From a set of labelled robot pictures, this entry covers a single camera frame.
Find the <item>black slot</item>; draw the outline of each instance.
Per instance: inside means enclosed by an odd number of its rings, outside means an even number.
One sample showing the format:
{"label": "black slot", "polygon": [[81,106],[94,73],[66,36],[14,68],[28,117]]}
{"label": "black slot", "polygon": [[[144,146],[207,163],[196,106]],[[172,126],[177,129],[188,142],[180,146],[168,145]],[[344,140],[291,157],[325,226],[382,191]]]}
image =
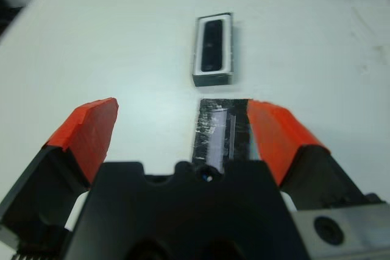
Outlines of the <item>black slot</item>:
{"label": "black slot", "polygon": [[218,71],[222,68],[222,20],[205,23],[202,45],[202,71]]}

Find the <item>gray surface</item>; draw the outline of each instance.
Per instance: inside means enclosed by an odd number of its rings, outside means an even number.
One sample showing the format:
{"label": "gray surface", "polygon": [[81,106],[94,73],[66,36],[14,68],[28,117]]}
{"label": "gray surface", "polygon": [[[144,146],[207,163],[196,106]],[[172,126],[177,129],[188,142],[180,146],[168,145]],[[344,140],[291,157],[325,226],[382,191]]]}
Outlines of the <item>gray surface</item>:
{"label": "gray surface", "polygon": [[[344,232],[341,245],[324,242],[314,229],[318,216],[333,219]],[[292,213],[312,259],[390,259],[390,207],[382,203]]]}

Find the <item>orange rubber tip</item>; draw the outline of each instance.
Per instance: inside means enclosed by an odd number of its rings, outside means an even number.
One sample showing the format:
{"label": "orange rubber tip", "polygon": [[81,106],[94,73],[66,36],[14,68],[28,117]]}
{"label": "orange rubber tip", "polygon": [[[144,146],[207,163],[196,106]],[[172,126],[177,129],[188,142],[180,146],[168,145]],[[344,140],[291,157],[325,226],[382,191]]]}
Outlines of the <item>orange rubber tip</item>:
{"label": "orange rubber tip", "polygon": [[261,159],[280,185],[301,146],[322,143],[291,112],[267,102],[248,101],[247,115]]}
{"label": "orange rubber tip", "polygon": [[92,183],[107,155],[117,114],[118,103],[112,97],[79,106],[45,145],[70,149]]}

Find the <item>white tabletop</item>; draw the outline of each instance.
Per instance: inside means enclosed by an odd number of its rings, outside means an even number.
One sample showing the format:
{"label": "white tabletop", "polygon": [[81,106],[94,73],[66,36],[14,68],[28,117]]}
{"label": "white tabletop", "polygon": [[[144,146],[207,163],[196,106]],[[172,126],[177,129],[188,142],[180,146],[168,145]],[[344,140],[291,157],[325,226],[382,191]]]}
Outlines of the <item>white tabletop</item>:
{"label": "white tabletop", "polygon": [[[389,3],[33,0],[0,44],[0,199],[78,105],[117,98],[107,161],[169,174],[191,158],[199,99],[213,97],[289,108],[389,201]],[[234,13],[235,84],[196,88],[196,18],[221,12]]]}

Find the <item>small box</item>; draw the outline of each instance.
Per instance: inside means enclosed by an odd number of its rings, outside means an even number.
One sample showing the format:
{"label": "small box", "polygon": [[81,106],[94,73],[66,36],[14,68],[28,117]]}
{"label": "small box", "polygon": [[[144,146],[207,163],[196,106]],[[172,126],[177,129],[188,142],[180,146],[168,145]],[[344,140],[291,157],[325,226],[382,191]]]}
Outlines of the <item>small box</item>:
{"label": "small box", "polygon": [[196,86],[226,85],[233,74],[233,16],[221,13],[197,20],[193,79]]}

